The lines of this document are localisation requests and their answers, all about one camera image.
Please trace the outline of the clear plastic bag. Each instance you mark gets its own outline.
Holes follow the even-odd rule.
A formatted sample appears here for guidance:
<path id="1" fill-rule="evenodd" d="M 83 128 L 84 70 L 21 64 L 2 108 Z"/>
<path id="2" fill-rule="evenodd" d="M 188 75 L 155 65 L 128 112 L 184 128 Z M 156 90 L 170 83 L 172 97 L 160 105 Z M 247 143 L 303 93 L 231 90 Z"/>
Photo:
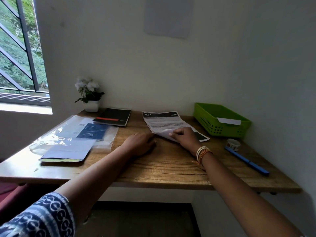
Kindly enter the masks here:
<path id="1" fill-rule="evenodd" d="M 38 138 L 30 145 L 29 150 L 34 154 L 42 156 L 53 144 L 77 138 L 76 136 L 88 123 L 93 123 L 93 118 L 72 115 L 57 127 Z M 96 140 L 90 153 L 110 153 L 119 128 L 111 125 L 108 126 L 103 139 Z"/>

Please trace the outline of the white paper slip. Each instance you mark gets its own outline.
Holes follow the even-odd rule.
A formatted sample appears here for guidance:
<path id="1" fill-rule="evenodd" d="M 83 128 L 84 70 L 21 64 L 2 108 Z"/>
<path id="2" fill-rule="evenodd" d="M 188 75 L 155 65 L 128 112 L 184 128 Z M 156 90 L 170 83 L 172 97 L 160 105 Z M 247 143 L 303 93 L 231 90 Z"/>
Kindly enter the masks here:
<path id="1" fill-rule="evenodd" d="M 241 120 L 227 119 L 227 118 L 217 118 L 220 123 L 231 124 L 231 125 L 241 125 Z"/>

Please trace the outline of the lavender envelope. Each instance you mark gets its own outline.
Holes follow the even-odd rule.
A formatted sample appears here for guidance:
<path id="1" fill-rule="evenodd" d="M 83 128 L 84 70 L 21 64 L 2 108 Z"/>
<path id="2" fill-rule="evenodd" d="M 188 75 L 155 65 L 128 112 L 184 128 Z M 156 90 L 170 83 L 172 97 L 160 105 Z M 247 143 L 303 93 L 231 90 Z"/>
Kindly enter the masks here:
<path id="1" fill-rule="evenodd" d="M 39 159 L 40 162 L 81 162 L 83 161 L 96 139 L 73 138 L 53 144 Z"/>

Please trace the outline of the person's left forearm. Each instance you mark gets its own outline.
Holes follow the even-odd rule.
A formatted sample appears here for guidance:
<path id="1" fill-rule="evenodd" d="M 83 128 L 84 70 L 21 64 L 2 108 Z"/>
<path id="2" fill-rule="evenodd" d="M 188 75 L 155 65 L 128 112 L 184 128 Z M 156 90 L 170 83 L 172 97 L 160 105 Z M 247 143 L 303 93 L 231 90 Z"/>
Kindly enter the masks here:
<path id="1" fill-rule="evenodd" d="M 118 177 L 135 149 L 122 145 L 55 190 L 69 201 L 76 226 L 89 215 L 93 205 Z"/>

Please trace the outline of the green plastic basket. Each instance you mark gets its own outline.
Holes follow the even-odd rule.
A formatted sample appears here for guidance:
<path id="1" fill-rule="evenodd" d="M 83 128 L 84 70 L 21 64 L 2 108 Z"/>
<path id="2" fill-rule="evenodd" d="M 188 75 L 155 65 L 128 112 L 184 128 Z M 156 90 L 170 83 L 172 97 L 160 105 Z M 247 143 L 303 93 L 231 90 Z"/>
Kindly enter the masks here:
<path id="1" fill-rule="evenodd" d="M 231 109 L 218 104 L 195 103 L 193 116 L 211 136 L 243 138 L 251 121 Z M 220 123 L 217 118 L 241 120 L 241 125 Z"/>

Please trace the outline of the window with metal grille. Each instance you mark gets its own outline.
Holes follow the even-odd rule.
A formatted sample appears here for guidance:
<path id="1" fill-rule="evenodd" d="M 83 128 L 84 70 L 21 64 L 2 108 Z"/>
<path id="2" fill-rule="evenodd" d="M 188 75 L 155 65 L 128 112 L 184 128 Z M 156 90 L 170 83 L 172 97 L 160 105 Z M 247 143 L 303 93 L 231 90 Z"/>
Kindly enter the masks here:
<path id="1" fill-rule="evenodd" d="M 0 0 L 0 102 L 50 107 L 35 0 Z"/>

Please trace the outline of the printed white paper sheet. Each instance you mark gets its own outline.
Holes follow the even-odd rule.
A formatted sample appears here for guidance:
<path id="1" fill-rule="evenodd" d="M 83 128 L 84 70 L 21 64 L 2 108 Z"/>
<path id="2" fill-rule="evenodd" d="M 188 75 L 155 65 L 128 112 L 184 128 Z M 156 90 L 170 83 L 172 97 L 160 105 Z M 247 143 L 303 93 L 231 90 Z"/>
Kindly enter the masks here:
<path id="1" fill-rule="evenodd" d="M 148 128 L 156 135 L 165 139 L 177 142 L 175 139 L 169 136 L 176 129 L 183 127 L 190 127 L 197 139 L 200 142 L 206 142 L 210 138 L 198 132 L 194 127 L 185 122 L 178 114 L 177 111 L 170 112 L 142 112 L 144 121 Z"/>

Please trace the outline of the blue patterned sleeve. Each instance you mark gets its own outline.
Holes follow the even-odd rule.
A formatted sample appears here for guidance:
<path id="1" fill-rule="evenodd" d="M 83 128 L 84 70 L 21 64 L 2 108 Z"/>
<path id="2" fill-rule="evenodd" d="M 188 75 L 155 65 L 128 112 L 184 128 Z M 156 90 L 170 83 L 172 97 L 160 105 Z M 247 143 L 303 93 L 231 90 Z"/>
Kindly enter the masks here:
<path id="1" fill-rule="evenodd" d="M 69 200 L 56 192 L 42 196 L 0 226 L 0 237 L 74 237 L 75 233 Z"/>

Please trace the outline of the person's right hand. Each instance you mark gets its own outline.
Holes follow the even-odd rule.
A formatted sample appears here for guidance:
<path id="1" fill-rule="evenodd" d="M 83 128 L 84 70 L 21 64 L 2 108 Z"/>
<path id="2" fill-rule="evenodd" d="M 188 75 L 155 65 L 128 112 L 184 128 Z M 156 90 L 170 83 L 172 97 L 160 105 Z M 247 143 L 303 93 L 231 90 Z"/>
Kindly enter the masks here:
<path id="1" fill-rule="evenodd" d="M 169 134 L 184 135 L 182 143 L 180 143 L 180 145 L 184 147 L 187 151 L 189 151 L 193 156 L 196 156 L 197 150 L 203 146 L 195 136 L 194 131 L 191 127 L 176 129 Z"/>

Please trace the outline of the black notebook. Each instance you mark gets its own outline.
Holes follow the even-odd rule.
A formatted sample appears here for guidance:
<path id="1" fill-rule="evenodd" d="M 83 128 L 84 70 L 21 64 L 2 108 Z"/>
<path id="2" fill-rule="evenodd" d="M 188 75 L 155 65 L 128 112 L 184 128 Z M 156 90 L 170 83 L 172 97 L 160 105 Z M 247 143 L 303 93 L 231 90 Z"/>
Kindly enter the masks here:
<path id="1" fill-rule="evenodd" d="M 107 108 L 93 119 L 93 123 L 126 127 L 130 114 L 131 110 Z"/>

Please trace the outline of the white tape roll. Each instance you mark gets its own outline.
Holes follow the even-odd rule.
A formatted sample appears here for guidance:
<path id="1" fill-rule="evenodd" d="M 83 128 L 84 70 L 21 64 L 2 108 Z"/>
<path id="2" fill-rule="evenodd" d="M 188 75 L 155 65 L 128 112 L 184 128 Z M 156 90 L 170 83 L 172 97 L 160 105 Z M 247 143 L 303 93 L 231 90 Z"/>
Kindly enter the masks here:
<path id="1" fill-rule="evenodd" d="M 237 152 L 241 147 L 241 143 L 235 139 L 227 139 L 226 147 L 232 149 L 233 151 Z"/>

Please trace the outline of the person's left hand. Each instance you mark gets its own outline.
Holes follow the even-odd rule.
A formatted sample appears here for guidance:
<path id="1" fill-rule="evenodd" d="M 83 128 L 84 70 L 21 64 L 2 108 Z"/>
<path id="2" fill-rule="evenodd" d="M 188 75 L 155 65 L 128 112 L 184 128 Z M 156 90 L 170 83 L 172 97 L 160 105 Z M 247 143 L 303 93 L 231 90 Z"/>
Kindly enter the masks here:
<path id="1" fill-rule="evenodd" d="M 120 146 L 130 157 L 141 156 L 156 146 L 154 133 L 136 133 L 129 136 Z"/>

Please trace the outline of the person's right forearm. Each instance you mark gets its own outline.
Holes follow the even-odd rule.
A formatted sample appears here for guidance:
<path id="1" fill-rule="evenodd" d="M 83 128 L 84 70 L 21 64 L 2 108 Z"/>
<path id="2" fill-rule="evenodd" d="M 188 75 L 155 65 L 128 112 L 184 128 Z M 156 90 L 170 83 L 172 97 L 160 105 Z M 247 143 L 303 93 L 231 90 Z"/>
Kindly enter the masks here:
<path id="1" fill-rule="evenodd" d="M 283 214 L 233 174 L 213 154 L 202 159 L 209 182 L 248 237 L 303 237 Z"/>

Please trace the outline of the red seat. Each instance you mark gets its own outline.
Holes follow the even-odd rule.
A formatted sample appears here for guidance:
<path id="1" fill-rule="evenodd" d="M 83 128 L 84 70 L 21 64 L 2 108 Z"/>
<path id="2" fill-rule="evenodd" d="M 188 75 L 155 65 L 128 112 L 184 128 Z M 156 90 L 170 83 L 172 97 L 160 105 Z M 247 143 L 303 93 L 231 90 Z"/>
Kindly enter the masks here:
<path id="1" fill-rule="evenodd" d="M 23 196 L 27 188 L 28 186 L 25 184 L 0 194 L 0 222 L 16 216 L 23 210 Z"/>

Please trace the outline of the orange and white bangles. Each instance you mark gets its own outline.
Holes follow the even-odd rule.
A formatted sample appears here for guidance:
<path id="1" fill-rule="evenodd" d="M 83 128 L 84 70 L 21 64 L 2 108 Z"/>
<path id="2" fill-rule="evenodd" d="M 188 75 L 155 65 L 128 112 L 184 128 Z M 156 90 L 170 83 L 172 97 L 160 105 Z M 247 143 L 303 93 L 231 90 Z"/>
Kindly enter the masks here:
<path id="1" fill-rule="evenodd" d="M 207 154 L 207 153 L 211 153 L 213 154 L 213 152 L 206 146 L 202 146 L 200 147 L 197 152 L 196 152 L 196 162 L 199 166 L 203 167 L 202 165 L 202 159 L 203 157 Z"/>

